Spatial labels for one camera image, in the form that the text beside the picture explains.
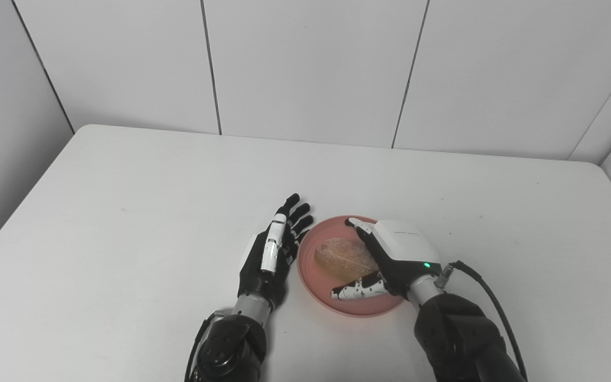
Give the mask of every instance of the robotic hand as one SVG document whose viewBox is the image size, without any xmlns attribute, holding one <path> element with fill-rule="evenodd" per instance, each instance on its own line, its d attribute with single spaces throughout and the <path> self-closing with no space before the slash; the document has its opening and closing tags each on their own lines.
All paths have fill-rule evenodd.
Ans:
<svg viewBox="0 0 611 382">
<path fill-rule="evenodd" d="M 204 321 L 185 370 L 185 382 L 259 380 L 267 353 L 265 322 L 284 301 L 286 276 L 306 228 L 313 223 L 308 203 L 294 210 L 300 200 L 299 194 L 289 196 L 269 227 L 256 236 L 240 271 L 235 307 L 217 310 Z"/>
<path fill-rule="evenodd" d="M 461 262 L 441 269 L 437 252 L 412 225 L 397 220 L 346 220 L 379 266 L 383 284 L 414 305 L 414 336 L 426 351 L 438 382 L 524 382 L 526 372 L 508 320 L 492 291 Z M 506 353 L 497 326 L 473 302 L 443 288 L 454 268 L 473 276 L 492 298 L 509 332 L 520 370 Z"/>
</svg>

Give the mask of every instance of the black and white finger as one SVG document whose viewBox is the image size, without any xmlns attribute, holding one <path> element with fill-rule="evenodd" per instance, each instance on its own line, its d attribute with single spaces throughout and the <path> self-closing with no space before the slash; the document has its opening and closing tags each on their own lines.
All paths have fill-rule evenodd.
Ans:
<svg viewBox="0 0 611 382">
<path fill-rule="evenodd" d="M 278 208 L 276 213 L 281 213 L 285 216 L 289 216 L 291 208 L 294 208 L 299 203 L 299 201 L 301 201 L 301 196 L 299 196 L 299 194 L 291 194 L 291 196 L 289 196 L 289 198 L 286 198 L 286 201 L 284 201 L 284 205 Z"/>
<path fill-rule="evenodd" d="M 296 223 L 298 223 L 299 220 L 301 220 L 303 216 L 307 215 L 309 212 L 310 204 L 303 203 L 302 205 L 299 205 L 298 208 L 296 208 L 296 210 L 294 210 L 293 213 L 289 215 L 289 225 L 293 227 L 294 225 L 296 225 Z"/>
<path fill-rule="evenodd" d="M 310 230 L 304 230 L 298 237 L 296 237 L 296 243 L 298 245 L 301 245 L 301 243 L 303 242 L 303 238 L 306 237 L 308 232 L 310 232 Z"/>
<path fill-rule="evenodd" d="M 298 237 L 303 232 L 303 230 L 310 227 L 313 223 L 315 223 L 315 219 L 313 219 L 312 215 L 308 215 L 305 218 L 299 220 L 296 225 L 291 227 L 294 237 Z"/>
</svg>

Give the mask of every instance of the pink plate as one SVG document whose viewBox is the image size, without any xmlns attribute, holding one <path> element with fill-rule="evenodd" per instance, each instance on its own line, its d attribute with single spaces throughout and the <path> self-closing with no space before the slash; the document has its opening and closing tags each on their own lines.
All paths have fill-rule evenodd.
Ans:
<svg viewBox="0 0 611 382">
<path fill-rule="evenodd" d="M 347 218 L 358 218 L 365 222 L 376 223 L 376 220 L 365 218 L 364 216 L 347 215 L 329 218 L 315 225 L 303 238 L 298 256 L 296 257 L 298 259 L 299 275 L 301 275 L 301 280 L 306 285 L 305 288 L 308 292 L 321 302 L 322 305 L 335 312 L 352 317 L 374 317 L 385 314 L 385 312 L 397 307 L 403 299 L 384 294 L 376 297 L 362 298 L 361 300 L 335 300 L 331 297 L 331 289 L 341 286 L 342 282 L 327 275 L 315 263 L 315 250 L 325 240 L 340 237 L 352 241 L 360 241 L 355 231 L 345 225 Z"/>
</svg>

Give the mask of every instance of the panel seam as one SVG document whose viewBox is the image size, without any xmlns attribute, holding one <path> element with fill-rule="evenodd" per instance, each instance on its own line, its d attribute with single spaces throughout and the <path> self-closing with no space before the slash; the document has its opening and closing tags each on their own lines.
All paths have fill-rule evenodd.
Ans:
<svg viewBox="0 0 611 382">
<path fill-rule="evenodd" d="M 29 29 L 27 29 L 27 25 L 25 21 L 22 19 L 22 15 L 20 14 L 20 10 L 18 9 L 18 5 L 15 4 L 15 0 L 11 0 L 13 8 L 15 9 L 15 14 L 18 15 L 18 19 L 20 20 L 20 24 L 22 24 L 22 28 L 25 30 L 25 34 L 27 34 L 27 40 L 29 40 L 30 45 L 32 46 L 32 50 L 34 50 L 34 54 L 37 56 L 37 60 L 39 61 L 39 65 L 41 65 L 41 70 L 44 72 L 44 76 L 46 76 L 46 80 L 51 86 L 51 91 L 53 92 L 54 97 L 56 97 L 56 101 L 58 102 L 58 106 L 60 106 L 60 110 L 63 112 L 63 116 L 65 116 L 65 120 L 67 121 L 67 125 L 70 127 L 70 131 L 72 134 L 75 134 L 75 128 L 72 127 L 72 123 L 70 122 L 70 118 L 68 118 L 67 113 L 65 111 L 65 107 L 63 103 L 60 101 L 60 97 L 58 96 L 58 92 L 56 92 L 56 87 L 51 82 L 51 77 L 49 77 L 49 72 L 46 70 L 46 66 L 44 62 L 41 60 L 41 55 L 39 55 L 39 51 L 37 50 L 37 46 L 34 45 L 34 41 L 32 41 L 32 36 L 30 35 Z"/>
<path fill-rule="evenodd" d="M 421 19 L 421 27 L 419 28 L 419 37 L 416 39 L 416 47 L 414 48 L 414 57 L 412 57 L 412 66 L 409 68 L 409 77 L 407 77 L 407 85 L 405 86 L 405 94 L 402 97 L 402 105 L 400 106 L 400 115 L 397 117 L 397 124 L 395 125 L 395 133 L 392 136 L 392 143 L 390 148 L 395 148 L 395 140 L 397 139 L 397 131 L 400 129 L 400 119 L 402 119 L 402 113 L 405 110 L 405 101 L 407 101 L 407 94 L 409 93 L 409 83 L 412 80 L 412 73 L 414 72 L 414 64 L 416 63 L 416 54 L 419 51 L 419 44 L 421 43 L 421 36 L 424 33 L 424 25 L 426 24 L 426 17 L 429 14 L 429 5 L 431 0 L 426 0 L 426 9 L 424 9 L 424 17 Z"/>
<path fill-rule="evenodd" d="M 214 75 L 214 63 L 211 59 L 211 43 L 209 42 L 209 28 L 206 25 L 206 10 L 204 9 L 204 0 L 199 0 L 199 6 L 202 8 L 202 24 L 204 25 L 204 39 L 206 39 L 206 55 L 209 57 L 209 72 L 211 73 L 211 89 L 214 93 L 214 107 L 216 108 L 216 123 L 219 127 L 219 135 L 223 135 L 221 129 L 221 113 L 219 112 L 219 99 L 216 94 L 216 76 Z"/>
<path fill-rule="evenodd" d="M 600 115 L 600 113 L 602 112 L 602 109 L 604 109 L 605 105 L 607 104 L 607 102 L 609 101 L 609 99 L 611 98 L 611 92 L 609 92 L 609 95 L 607 96 L 607 98 L 605 99 L 605 102 L 603 102 L 602 106 L 600 106 L 600 109 L 598 109 L 598 112 L 596 113 L 596 115 L 593 117 L 591 123 L 589 123 L 589 126 L 586 128 L 586 130 L 584 131 L 584 133 L 581 135 L 581 137 L 579 137 L 579 140 L 577 141 L 577 144 L 574 146 L 574 148 L 572 149 L 572 151 L 570 152 L 570 155 L 568 155 L 567 160 L 569 160 L 572 155 L 574 154 L 574 152 L 577 150 L 577 148 L 579 147 L 579 144 L 581 143 L 582 140 L 584 140 L 584 137 L 586 136 L 586 134 L 589 132 L 589 130 L 591 130 L 593 124 L 596 122 L 596 119 L 598 118 L 598 116 Z"/>
</svg>

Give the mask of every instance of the bread roll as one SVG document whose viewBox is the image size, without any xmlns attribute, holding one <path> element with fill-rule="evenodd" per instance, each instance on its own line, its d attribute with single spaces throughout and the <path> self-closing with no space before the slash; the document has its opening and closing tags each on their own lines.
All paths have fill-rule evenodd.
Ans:
<svg viewBox="0 0 611 382">
<path fill-rule="evenodd" d="M 343 283 L 379 270 L 363 242 L 335 237 L 315 250 L 315 263 Z"/>
</svg>

